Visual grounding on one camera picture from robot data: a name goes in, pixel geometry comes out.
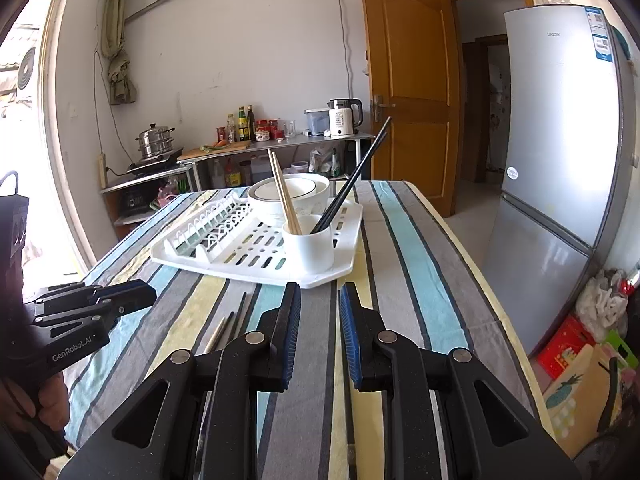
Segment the person left hand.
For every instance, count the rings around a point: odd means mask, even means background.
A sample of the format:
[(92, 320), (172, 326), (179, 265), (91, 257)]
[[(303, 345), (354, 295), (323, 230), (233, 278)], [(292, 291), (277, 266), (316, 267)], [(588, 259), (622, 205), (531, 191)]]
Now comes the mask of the person left hand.
[(64, 375), (47, 379), (39, 389), (39, 408), (32, 398), (11, 379), (1, 379), (1, 422), (18, 432), (29, 430), (29, 419), (38, 417), (53, 431), (62, 430), (70, 421), (70, 402)]

